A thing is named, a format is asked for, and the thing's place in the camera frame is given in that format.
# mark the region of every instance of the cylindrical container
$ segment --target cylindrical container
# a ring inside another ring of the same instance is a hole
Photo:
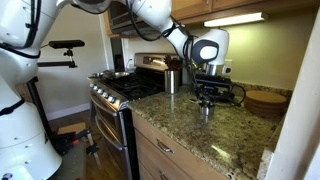
[[[179,91],[180,72],[179,71],[164,71],[165,91],[169,94],[175,94]]]

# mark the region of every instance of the wall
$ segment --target wall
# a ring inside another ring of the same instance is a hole
[[[110,66],[110,39],[103,38],[104,27],[99,16],[66,6],[56,19],[43,45],[53,40],[80,39],[84,47],[73,48],[78,68],[40,67],[37,88],[49,120],[89,108],[87,77]],[[39,62],[68,61],[66,49],[42,48]]]
[[[272,14],[268,21],[225,27],[230,33],[227,59],[233,59],[231,79],[275,88],[294,88],[304,52],[310,37],[315,11]],[[201,36],[208,28],[191,31]],[[126,39],[124,52],[174,52],[162,39],[145,42]]]

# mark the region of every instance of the granite countertop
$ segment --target granite countertop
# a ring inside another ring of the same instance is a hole
[[[244,107],[215,107],[213,116],[206,119],[190,99],[195,96],[184,89],[128,106],[226,178],[256,179],[264,148],[270,145],[280,119],[262,118]]]

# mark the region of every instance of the wooden floor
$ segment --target wooden floor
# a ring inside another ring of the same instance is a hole
[[[110,156],[104,147],[104,142],[102,140],[101,134],[99,133],[95,123],[90,122],[89,120],[90,112],[83,111],[74,115],[66,116],[63,118],[55,119],[49,121],[49,125],[53,131],[57,131],[59,127],[68,126],[76,124],[79,122],[85,122],[86,127],[90,127],[92,132],[93,139],[98,144],[99,151],[98,155],[101,161],[102,169],[98,169],[97,163],[94,156],[86,157],[86,179],[87,180],[120,180],[121,174],[117,171],[113,162],[110,160]]]

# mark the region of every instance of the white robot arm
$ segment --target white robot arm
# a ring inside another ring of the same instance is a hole
[[[112,0],[0,1],[0,177],[47,179],[61,157],[48,141],[36,107],[24,102],[15,86],[37,73],[40,46],[60,10],[67,4],[89,13],[104,12]],[[128,4],[170,41],[187,63],[224,64],[229,35],[210,30],[199,38],[184,33],[170,18],[171,0],[117,0]]]

